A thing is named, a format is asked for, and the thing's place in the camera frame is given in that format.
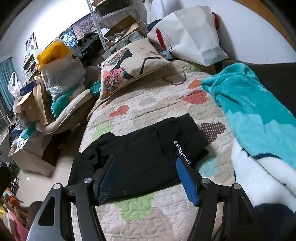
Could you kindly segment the black pants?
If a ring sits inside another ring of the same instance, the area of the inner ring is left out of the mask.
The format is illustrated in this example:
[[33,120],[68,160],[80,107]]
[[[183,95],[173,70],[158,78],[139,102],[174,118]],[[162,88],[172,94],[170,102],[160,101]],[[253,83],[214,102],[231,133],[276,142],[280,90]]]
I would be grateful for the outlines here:
[[91,177],[114,156],[118,172],[107,199],[145,195],[180,183],[177,158],[183,157],[195,168],[208,155],[208,144],[189,114],[123,136],[105,133],[75,156],[68,185]]

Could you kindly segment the heart pattern quilt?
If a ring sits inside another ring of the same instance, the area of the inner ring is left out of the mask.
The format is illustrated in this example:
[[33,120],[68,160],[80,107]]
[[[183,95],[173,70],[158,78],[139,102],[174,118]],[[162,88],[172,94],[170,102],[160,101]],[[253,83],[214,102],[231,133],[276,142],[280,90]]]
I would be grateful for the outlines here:
[[90,113],[68,183],[92,176],[118,159],[105,203],[95,208],[107,240],[186,240],[198,208],[176,171],[184,154],[202,176],[234,182],[233,133],[201,81],[216,73],[182,60],[97,101]]

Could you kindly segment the teal white fleece blanket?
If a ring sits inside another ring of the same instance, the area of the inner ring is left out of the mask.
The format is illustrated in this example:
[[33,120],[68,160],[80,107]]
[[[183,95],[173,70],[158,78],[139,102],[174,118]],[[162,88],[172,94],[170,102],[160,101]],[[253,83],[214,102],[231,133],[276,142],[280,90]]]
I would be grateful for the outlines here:
[[234,134],[231,161],[267,240],[295,240],[295,117],[247,65],[201,82]]

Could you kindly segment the beige folded mattress pad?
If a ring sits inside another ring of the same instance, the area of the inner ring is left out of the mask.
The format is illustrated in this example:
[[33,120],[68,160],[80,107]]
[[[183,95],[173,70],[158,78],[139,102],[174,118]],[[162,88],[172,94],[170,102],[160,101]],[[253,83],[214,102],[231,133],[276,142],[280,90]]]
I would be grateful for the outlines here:
[[90,89],[86,89],[71,101],[53,122],[44,126],[40,121],[36,121],[35,128],[39,132],[48,135],[70,130],[86,120],[94,104],[95,98],[93,94],[90,92]]

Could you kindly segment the cardboard box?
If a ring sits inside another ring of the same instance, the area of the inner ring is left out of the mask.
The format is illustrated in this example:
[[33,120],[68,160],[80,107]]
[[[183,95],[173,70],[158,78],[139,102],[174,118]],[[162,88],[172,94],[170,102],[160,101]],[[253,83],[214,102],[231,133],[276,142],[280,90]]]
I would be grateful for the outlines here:
[[52,98],[46,92],[43,79],[39,78],[20,89],[16,109],[17,113],[23,110],[29,122],[39,121],[45,126],[54,120],[51,104]]

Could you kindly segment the teal tissue pack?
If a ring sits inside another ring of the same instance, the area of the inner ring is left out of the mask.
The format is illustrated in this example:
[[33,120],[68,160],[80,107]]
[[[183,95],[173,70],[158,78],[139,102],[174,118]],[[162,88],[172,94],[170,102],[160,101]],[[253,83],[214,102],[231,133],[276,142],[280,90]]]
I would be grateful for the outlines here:
[[101,91],[101,81],[98,80],[91,85],[90,92],[93,94],[94,97],[99,97],[100,91]]

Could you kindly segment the clear plastic bag bundle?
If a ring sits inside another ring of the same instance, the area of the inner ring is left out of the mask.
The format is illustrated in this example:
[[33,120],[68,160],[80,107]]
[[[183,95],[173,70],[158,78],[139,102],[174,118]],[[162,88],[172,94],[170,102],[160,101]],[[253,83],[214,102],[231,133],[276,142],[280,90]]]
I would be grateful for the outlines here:
[[75,86],[84,83],[86,70],[78,57],[70,55],[55,60],[41,68],[46,91],[50,93],[52,101]]

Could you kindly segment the white bookshelf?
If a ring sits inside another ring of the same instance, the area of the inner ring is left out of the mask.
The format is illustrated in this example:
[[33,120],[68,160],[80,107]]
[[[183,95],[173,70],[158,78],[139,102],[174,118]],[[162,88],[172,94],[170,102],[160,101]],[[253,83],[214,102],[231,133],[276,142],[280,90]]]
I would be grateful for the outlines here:
[[33,53],[25,58],[22,69],[26,81],[32,81],[39,74],[36,57]]

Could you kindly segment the blue curtain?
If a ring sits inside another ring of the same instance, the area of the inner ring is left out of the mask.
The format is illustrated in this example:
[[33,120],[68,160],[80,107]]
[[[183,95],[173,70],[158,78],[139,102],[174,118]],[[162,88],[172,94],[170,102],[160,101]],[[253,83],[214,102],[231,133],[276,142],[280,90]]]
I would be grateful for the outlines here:
[[0,63],[1,95],[6,104],[8,111],[13,109],[14,97],[8,90],[9,81],[12,73],[15,71],[12,57]]

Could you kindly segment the floral woman print pillow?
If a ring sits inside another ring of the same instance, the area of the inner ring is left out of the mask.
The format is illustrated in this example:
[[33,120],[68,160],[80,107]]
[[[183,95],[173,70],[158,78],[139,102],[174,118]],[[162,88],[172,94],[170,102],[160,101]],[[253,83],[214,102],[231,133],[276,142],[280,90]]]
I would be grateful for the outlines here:
[[109,56],[101,64],[100,100],[115,94],[126,85],[170,65],[149,39],[139,39]]

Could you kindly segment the yellow bag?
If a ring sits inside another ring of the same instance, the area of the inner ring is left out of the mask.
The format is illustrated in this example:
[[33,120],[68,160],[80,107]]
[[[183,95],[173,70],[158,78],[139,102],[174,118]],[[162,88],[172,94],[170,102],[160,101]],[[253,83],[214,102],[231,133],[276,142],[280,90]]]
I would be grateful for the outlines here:
[[72,55],[72,50],[60,39],[55,39],[44,51],[37,56],[39,68],[62,59],[67,55]]

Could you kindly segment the black clothes pile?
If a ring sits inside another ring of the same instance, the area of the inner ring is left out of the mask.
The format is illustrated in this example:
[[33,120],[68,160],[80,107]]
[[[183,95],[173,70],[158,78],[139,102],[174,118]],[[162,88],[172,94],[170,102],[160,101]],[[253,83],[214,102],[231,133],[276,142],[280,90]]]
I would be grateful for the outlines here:
[[79,58],[84,67],[90,66],[92,60],[103,49],[97,33],[86,33],[72,48],[72,57]]

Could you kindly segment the white paper shopping bag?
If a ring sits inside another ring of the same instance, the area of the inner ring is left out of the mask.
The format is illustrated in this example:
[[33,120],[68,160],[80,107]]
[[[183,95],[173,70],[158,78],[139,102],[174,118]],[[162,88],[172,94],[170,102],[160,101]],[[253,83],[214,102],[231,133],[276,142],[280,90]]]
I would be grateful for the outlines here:
[[147,38],[179,59],[206,67],[228,58],[220,47],[214,16],[208,6],[170,13],[149,31]]

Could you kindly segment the metal storage shelf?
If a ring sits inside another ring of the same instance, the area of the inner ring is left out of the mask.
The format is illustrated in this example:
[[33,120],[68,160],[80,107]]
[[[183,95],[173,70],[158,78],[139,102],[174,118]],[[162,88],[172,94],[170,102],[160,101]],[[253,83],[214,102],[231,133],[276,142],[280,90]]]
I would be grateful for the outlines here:
[[144,2],[86,1],[104,50],[107,50],[108,47],[101,31],[103,28],[111,29],[129,15],[133,16],[138,23],[147,25],[147,10]]

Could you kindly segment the dark framed wall picture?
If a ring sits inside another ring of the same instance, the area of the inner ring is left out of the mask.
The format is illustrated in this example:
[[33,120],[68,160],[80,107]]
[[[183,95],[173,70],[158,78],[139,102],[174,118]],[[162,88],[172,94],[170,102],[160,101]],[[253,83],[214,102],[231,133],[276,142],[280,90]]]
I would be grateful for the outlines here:
[[87,33],[96,32],[96,27],[91,14],[85,15],[80,20],[73,23],[71,27],[73,28],[73,32],[77,40],[82,39]]

